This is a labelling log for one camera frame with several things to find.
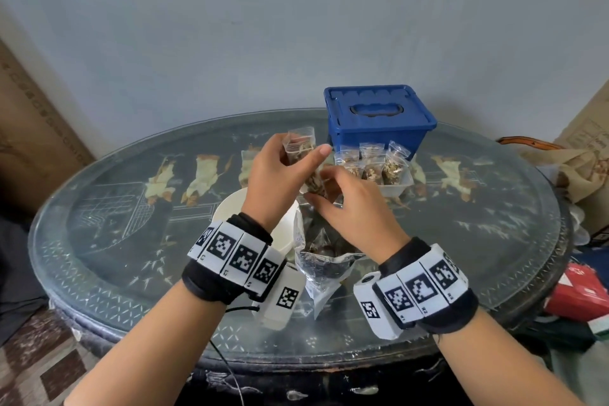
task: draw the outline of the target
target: cable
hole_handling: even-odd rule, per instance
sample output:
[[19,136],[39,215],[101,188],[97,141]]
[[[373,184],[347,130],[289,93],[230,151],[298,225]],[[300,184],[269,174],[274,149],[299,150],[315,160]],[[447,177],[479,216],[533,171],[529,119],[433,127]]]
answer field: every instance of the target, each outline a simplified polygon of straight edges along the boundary
[[239,398],[241,398],[241,406],[246,406],[246,402],[243,401],[243,395],[241,395],[241,387],[239,386],[239,382],[237,382],[237,377],[234,375],[234,372],[232,371],[230,365],[228,364],[228,361],[226,361],[226,358],[224,357],[224,355],[222,355],[222,353],[220,353],[220,351],[218,350],[218,347],[216,346],[215,343],[213,343],[211,340],[209,341],[209,343],[211,343],[211,346],[214,348],[214,350],[216,350],[216,353],[220,356],[220,358],[222,358],[222,361],[224,361],[224,364],[226,364],[228,371],[231,373],[232,378],[234,379],[234,384],[237,386],[237,391],[239,392]]
[[231,311],[237,311],[237,310],[258,311],[258,310],[260,310],[260,307],[235,307],[235,308],[229,308],[228,310],[225,311],[225,313],[230,313]]
[[[229,313],[231,311],[237,311],[237,310],[258,311],[258,310],[260,310],[260,307],[235,307],[235,308],[226,310],[225,313]],[[237,382],[237,377],[234,375],[234,372],[232,371],[230,364],[228,364],[228,361],[226,361],[226,358],[224,357],[224,355],[222,355],[222,353],[220,353],[220,350],[218,350],[218,347],[216,346],[216,344],[213,343],[211,340],[209,341],[209,343],[211,343],[211,346],[214,348],[214,350],[216,350],[216,353],[222,359],[224,364],[226,364],[226,368],[231,373],[232,378],[234,379],[234,384],[237,386],[237,391],[239,392],[239,398],[241,398],[241,406],[246,406],[246,403],[243,400],[243,395],[241,394],[241,387],[239,386],[239,382]]]

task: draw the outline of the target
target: box handle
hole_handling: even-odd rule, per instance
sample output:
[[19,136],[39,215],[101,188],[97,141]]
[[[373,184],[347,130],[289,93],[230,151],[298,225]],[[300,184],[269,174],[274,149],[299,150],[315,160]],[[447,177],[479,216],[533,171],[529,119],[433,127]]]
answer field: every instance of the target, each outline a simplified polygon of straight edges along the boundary
[[404,108],[398,103],[355,104],[350,106],[349,109],[356,115],[366,117],[391,117],[404,112]]

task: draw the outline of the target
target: hand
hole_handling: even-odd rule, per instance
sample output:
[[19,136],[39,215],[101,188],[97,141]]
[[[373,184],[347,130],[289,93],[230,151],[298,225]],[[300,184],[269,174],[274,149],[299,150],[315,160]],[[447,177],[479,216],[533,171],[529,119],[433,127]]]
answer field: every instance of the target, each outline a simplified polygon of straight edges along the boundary
[[293,165],[287,165],[283,138],[275,134],[254,158],[241,212],[256,220],[269,233],[292,206],[300,187],[331,153],[320,145]]
[[377,264],[382,264],[410,241],[376,183],[357,179],[340,165],[323,169],[321,176],[329,180],[326,187],[336,181],[345,197],[343,208],[312,193],[305,194],[305,199],[343,238]]

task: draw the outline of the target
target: left hand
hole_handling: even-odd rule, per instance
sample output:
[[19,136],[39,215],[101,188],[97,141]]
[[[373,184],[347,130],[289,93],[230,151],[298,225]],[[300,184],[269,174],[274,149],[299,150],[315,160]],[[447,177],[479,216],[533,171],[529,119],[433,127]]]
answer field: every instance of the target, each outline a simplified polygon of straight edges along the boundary
[[293,165],[287,165],[283,139],[275,134],[254,158],[241,212],[256,220],[269,233],[292,206],[305,180],[330,155],[330,145],[320,145]]

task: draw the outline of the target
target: floor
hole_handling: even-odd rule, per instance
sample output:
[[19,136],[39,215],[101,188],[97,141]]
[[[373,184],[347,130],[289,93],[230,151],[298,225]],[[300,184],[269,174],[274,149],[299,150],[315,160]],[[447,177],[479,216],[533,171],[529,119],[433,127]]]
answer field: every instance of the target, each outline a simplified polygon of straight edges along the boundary
[[0,406],[62,405],[95,363],[52,311],[40,310],[0,348]]

